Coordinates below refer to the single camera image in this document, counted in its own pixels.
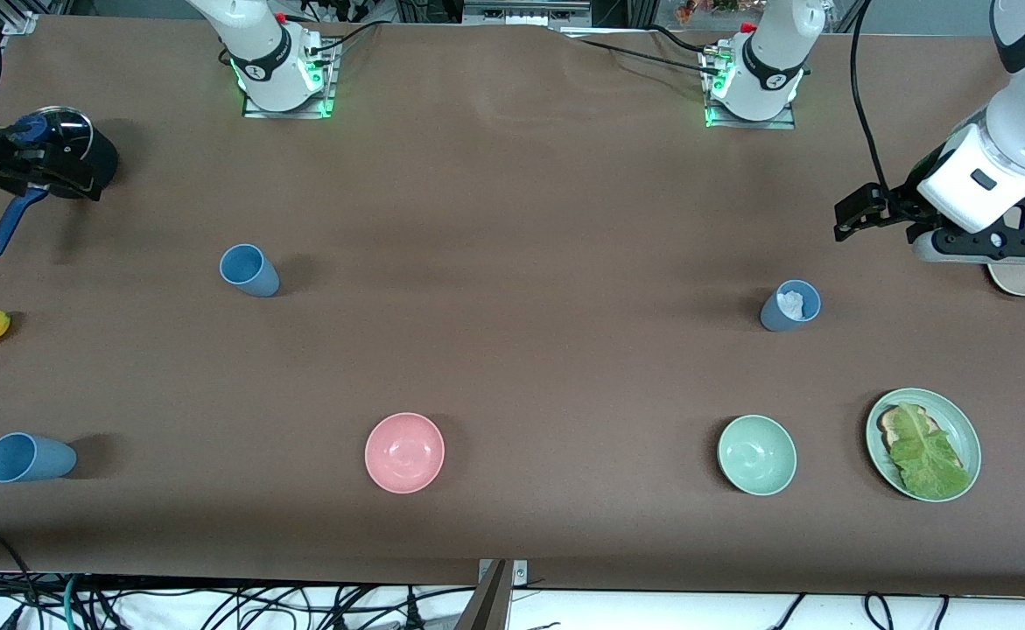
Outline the blue cup with white paper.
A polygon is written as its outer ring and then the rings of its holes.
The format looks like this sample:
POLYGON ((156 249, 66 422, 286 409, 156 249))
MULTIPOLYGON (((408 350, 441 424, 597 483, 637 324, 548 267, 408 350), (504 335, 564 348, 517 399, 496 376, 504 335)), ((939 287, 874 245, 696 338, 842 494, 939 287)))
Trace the blue cup with white paper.
POLYGON ((762 326, 771 332, 787 332, 811 322, 819 316, 821 307, 823 307, 823 299, 821 299, 819 292, 811 283, 801 279, 790 279, 788 282, 781 283, 773 291, 773 294, 769 296, 760 311, 758 320, 762 326), (777 292, 785 291, 797 291, 804 296, 805 320, 789 320, 779 312, 779 307, 777 307, 776 303, 776 294, 777 292))

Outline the glass lid with blue knob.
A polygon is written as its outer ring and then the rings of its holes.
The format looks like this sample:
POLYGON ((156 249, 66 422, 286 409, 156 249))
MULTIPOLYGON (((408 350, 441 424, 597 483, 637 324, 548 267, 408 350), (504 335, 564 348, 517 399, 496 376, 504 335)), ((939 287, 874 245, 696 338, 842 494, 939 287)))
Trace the glass lid with blue knob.
POLYGON ((88 117, 75 108, 61 104, 39 108, 20 116, 16 123, 20 124, 20 131, 11 137, 15 146, 72 146, 88 160, 95 140, 95 129, 88 117))

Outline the dark blue saucepan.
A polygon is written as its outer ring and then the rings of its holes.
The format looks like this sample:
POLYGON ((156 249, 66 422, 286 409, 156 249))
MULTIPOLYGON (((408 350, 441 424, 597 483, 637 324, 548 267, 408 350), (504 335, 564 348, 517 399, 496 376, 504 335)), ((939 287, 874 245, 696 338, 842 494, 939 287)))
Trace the dark blue saucepan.
MULTIPOLYGON (((97 130, 94 123, 92 125, 93 129, 95 129, 95 140, 93 141, 91 152, 89 152, 88 162, 95 168, 95 182, 100 185, 101 198, 102 190, 115 178, 119 156, 117 156, 115 144, 104 135, 102 131, 97 130)), ((1 168, 3 168, 3 173, 5 174, 5 161, 1 168)), ((11 243, 12 236, 17 230, 20 219, 24 218, 25 211, 33 204, 37 204, 41 200, 46 200, 47 197, 52 195, 49 195, 45 190, 29 190, 20 196, 12 196, 11 203, 5 208, 0 218, 0 256, 4 254, 8 244, 11 243)))

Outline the toast bread slice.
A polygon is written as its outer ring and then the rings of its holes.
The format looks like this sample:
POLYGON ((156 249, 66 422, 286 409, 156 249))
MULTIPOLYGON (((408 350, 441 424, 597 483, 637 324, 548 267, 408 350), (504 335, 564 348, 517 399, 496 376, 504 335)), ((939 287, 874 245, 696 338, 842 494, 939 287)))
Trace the toast bread slice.
POLYGON ((879 427, 889 457, 902 471, 951 467, 963 470, 963 461, 947 431, 920 404, 902 402, 884 412, 879 427))

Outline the light green plate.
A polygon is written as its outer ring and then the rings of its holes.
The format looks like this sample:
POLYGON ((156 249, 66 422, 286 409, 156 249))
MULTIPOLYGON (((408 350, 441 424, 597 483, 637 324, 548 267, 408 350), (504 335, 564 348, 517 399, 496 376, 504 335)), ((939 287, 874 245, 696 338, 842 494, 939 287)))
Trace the light green plate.
POLYGON ((971 419, 967 417, 963 410, 956 403, 927 389, 896 389, 887 392, 879 400, 876 400, 866 415, 864 442, 869 461, 871 461, 873 467, 879 472, 881 479, 901 492, 905 497, 924 502, 943 503, 963 497, 975 486, 983 466, 983 451, 981 450, 975 427, 972 426, 971 419), (939 425, 947 431, 951 445, 955 447, 955 451, 961 461, 963 461, 965 469, 973 476, 972 486, 968 490, 965 490, 963 494, 951 500, 932 501, 919 499, 904 489, 899 471, 896 470, 891 458, 889 458, 887 446, 885 446, 883 439, 881 428, 879 427, 879 419, 884 412, 899 403, 920 404, 937 420, 939 425))

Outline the green lettuce leaf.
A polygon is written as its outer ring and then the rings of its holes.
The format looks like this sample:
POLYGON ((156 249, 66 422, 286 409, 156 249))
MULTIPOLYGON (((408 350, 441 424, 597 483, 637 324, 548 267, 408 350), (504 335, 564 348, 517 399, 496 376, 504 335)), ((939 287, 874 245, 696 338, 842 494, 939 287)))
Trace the green lettuce leaf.
POLYGON ((972 486, 948 438, 919 404, 902 402, 885 412, 880 421, 888 455, 899 471, 902 487, 919 499, 951 500, 972 486))

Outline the light green bowl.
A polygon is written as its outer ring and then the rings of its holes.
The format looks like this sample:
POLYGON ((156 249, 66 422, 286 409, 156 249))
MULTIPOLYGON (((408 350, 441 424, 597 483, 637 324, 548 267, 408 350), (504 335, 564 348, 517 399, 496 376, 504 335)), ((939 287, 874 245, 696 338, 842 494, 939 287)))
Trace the light green bowl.
POLYGON ((797 448, 775 419, 736 417, 721 431, 716 459, 721 474, 737 490, 772 497, 787 489, 797 473, 797 448))

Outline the brown table cover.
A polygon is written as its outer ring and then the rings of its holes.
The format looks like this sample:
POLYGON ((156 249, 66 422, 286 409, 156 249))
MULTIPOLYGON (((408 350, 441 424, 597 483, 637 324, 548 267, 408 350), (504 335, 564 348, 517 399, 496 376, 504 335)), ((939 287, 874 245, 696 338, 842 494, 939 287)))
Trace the brown table cover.
POLYGON ((200 20, 44 17, 0 119, 72 104, 121 156, 0 256, 0 437, 71 446, 0 484, 36 571, 545 589, 1025 594, 1025 300, 928 264, 904 228, 837 243, 872 177, 849 38, 818 41, 792 131, 706 128, 683 69, 544 28, 388 25, 332 118, 248 120, 200 20), (221 279, 255 244, 280 279, 221 279), (783 282, 823 299, 771 332, 783 282), (956 403, 983 466, 956 500, 869 461, 887 392, 956 403), (445 440, 412 494, 369 478, 397 412, 445 440), (797 473, 737 490, 716 446, 775 419, 797 473))

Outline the grey background box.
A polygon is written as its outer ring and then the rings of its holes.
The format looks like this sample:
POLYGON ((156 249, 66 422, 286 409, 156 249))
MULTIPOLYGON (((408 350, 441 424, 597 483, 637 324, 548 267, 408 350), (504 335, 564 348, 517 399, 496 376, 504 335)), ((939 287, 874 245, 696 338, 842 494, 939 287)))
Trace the grey background box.
POLYGON ((591 28, 591 0, 463 0, 464 25, 543 25, 591 28))

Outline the pink bowl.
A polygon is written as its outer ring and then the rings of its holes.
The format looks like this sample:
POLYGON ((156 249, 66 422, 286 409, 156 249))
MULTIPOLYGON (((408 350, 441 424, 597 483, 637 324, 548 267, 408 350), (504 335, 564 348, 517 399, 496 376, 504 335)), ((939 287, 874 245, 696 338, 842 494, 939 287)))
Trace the pink bowl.
POLYGON ((389 494, 415 494, 439 476, 446 446, 439 427, 416 412, 397 412, 369 432, 363 450, 369 478, 389 494))

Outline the grey brown pole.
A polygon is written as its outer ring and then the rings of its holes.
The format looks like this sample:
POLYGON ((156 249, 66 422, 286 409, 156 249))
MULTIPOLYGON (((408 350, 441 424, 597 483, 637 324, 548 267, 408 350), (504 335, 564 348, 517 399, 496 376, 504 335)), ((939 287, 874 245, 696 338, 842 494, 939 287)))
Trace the grey brown pole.
POLYGON ((487 561, 453 630, 507 630, 515 577, 515 561, 487 561))

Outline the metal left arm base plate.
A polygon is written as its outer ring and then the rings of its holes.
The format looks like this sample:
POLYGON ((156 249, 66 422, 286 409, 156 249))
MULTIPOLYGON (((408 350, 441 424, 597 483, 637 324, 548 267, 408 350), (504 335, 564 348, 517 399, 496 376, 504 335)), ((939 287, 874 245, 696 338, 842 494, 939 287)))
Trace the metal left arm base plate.
POLYGON ((700 67, 710 72, 703 79, 707 127, 755 130, 792 130, 792 101, 804 69, 792 74, 754 75, 737 64, 736 49, 708 46, 698 53, 700 67))

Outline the aluminium frame corner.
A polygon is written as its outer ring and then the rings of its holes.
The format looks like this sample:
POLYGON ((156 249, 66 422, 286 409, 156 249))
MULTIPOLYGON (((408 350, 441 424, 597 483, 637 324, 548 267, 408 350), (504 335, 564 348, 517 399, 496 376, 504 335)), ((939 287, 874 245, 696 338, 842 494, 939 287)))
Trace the aluminium frame corner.
POLYGON ((25 35, 31 32, 36 17, 47 13, 48 5, 39 0, 0 0, 0 19, 4 35, 25 35))

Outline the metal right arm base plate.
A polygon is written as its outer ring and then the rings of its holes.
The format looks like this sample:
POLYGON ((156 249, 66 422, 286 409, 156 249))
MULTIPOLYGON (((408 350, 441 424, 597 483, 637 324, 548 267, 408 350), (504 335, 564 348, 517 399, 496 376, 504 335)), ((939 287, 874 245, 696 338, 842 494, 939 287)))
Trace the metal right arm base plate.
POLYGON ((305 64, 303 75, 315 84, 316 92, 298 108, 284 112, 268 111, 255 104, 246 94, 242 96, 241 115, 247 119, 324 120, 333 115, 337 83, 340 78, 343 47, 316 53, 305 64))

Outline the metal table edge bracket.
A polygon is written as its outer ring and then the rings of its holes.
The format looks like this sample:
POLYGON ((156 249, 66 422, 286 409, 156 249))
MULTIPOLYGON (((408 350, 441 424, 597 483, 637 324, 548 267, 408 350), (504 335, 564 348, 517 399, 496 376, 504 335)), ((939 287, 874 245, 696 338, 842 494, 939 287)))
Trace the metal table edge bracket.
MULTIPOLYGON (((494 563, 494 559, 481 559, 479 562, 479 578, 477 578, 477 583, 483 582, 485 574, 488 573, 489 566, 494 563)), ((529 562, 527 559, 512 559, 512 561, 507 562, 507 568, 512 574, 512 586, 521 587, 527 586, 529 581, 529 562)))

